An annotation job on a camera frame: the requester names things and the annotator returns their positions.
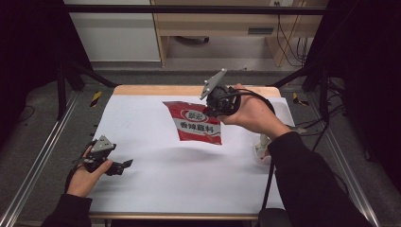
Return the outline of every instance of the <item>printed logo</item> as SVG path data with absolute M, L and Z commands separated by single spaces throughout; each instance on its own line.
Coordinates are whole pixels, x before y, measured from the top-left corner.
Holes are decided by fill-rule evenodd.
M 205 122 L 209 117 L 203 114 L 202 112 L 193 111 L 193 110 L 183 110 L 181 111 L 181 116 L 190 122 Z

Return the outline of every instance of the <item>hand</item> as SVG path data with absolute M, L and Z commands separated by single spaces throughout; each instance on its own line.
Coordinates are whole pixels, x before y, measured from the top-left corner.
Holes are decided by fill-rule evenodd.
M 246 89 L 241 84 L 235 89 Z M 289 132 L 289 128 L 278 119 L 268 105 L 255 96 L 241 96 L 241 106 L 233 115 L 218 116 L 226 125 L 238 125 L 249 131 L 266 134 L 271 140 Z
M 91 148 L 92 146 L 85 150 L 83 157 L 86 157 Z M 83 198 L 87 197 L 97 183 L 97 180 L 112 166 L 112 163 L 112 160 L 107 160 L 92 173 L 88 172 L 83 164 L 78 164 L 77 171 L 68 186 L 67 194 Z

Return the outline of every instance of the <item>red package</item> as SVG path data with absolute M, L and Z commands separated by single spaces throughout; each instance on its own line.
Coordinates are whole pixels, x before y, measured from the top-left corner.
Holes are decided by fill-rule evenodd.
M 181 141 L 196 140 L 221 145 L 220 121 L 203 114 L 207 107 L 181 101 L 163 103 L 170 110 Z

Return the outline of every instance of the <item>white paper sheet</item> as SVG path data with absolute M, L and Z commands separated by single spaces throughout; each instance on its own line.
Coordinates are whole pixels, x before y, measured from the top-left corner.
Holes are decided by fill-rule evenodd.
M 269 166 L 255 156 L 259 134 L 221 127 L 222 144 L 180 141 L 163 101 L 204 104 L 197 96 L 112 96 L 95 138 L 117 144 L 109 158 L 133 159 L 122 176 L 102 176 L 89 195 L 92 213 L 230 214 L 260 211 Z M 270 98 L 293 126 L 284 98 Z M 273 178 L 268 207 L 283 203 Z

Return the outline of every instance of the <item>right hand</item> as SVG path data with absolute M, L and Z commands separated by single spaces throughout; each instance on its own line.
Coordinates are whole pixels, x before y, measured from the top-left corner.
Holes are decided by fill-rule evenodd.
M 246 89 L 241 84 L 235 89 Z M 266 134 L 271 140 L 289 132 L 289 128 L 278 119 L 268 105 L 255 96 L 241 96 L 241 106 L 233 115 L 220 115 L 218 120 L 225 125 L 238 125 L 249 131 Z

